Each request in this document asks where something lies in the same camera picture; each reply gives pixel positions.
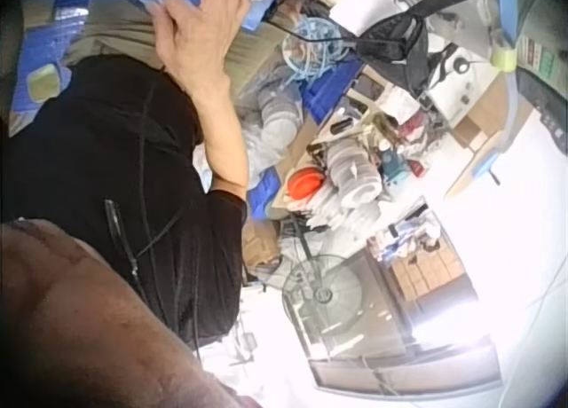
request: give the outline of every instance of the hand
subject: hand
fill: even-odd
[[[168,72],[193,98],[229,86],[225,55],[249,11],[249,0],[163,0],[147,6],[156,50]]]

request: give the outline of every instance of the black bag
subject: black bag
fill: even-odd
[[[458,46],[428,53],[426,18],[465,0],[422,0],[405,12],[374,24],[356,42],[356,52],[381,76],[419,98],[430,87],[440,63],[440,81],[446,78],[444,64]]]

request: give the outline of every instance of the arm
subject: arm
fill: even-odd
[[[249,0],[164,0],[148,5],[156,50],[168,72],[192,98],[200,117],[213,189],[245,199],[248,161],[230,98],[225,55],[249,10]]]

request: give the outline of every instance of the black shirt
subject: black shirt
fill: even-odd
[[[93,246],[190,345],[197,300],[200,344],[213,341],[239,309],[246,205],[202,190],[192,165],[200,134],[191,101],[166,74],[122,56],[84,59],[4,147],[2,219],[47,219]],[[111,237],[105,200],[119,206],[140,286]]]

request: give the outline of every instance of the person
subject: person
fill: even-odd
[[[4,147],[2,325],[36,399],[236,406],[191,349],[239,310],[248,167],[231,86],[259,65],[226,56],[256,36],[233,41],[248,9],[163,0],[152,30],[128,1],[94,0],[70,84]]]

